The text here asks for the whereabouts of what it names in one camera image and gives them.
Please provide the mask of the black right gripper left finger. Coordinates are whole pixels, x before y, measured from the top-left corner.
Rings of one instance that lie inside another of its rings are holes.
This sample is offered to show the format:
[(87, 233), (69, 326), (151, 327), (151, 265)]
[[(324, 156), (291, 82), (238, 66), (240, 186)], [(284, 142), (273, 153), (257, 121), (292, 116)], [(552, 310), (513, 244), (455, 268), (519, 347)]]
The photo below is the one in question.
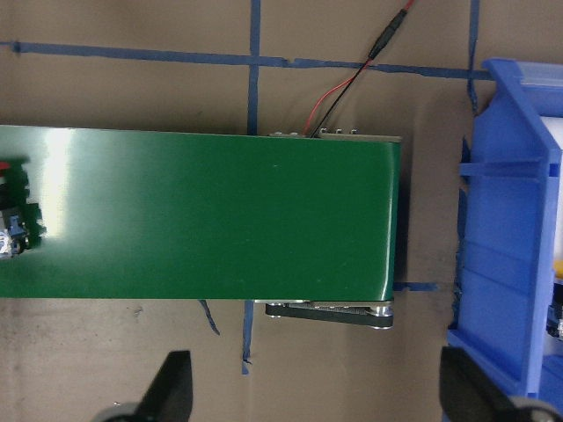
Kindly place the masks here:
[(168, 353), (141, 402), (134, 421), (188, 421), (194, 403), (191, 354)]

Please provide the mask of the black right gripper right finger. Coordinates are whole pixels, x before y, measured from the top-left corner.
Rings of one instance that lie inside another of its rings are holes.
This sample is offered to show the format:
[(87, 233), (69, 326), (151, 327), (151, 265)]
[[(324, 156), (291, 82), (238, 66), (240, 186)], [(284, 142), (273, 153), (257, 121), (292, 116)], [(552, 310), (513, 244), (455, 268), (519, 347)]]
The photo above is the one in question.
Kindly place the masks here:
[(514, 421), (515, 405), (462, 348), (445, 346), (439, 401), (448, 421)]

